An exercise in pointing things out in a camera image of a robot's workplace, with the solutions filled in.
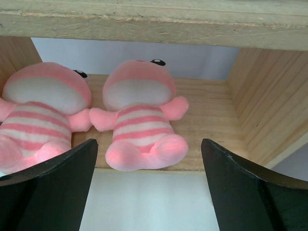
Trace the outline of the pink striped plush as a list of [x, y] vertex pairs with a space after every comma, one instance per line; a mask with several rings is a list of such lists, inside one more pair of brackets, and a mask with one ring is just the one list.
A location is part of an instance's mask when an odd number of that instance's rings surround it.
[[105, 154], [113, 169], [160, 169], [177, 164], [187, 154], [186, 140], [170, 122], [180, 120], [189, 104], [176, 95], [165, 65], [160, 59], [123, 62], [103, 86], [105, 108], [90, 109], [93, 126], [113, 133]]
[[87, 74], [53, 62], [27, 66], [6, 81], [0, 99], [0, 171], [8, 175], [71, 149], [91, 127]]

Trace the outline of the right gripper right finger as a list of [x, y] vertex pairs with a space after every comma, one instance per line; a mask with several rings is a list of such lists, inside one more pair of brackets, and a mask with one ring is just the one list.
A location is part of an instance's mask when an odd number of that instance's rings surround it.
[[221, 231], [306, 231], [308, 183], [203, 139], [205, 174]]

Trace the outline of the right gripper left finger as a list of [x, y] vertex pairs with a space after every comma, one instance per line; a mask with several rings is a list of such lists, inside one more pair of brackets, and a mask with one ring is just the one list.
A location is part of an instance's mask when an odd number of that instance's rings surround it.
[[78, 231], [98, 154], [89, 139], [0, 179], [2, 231]]

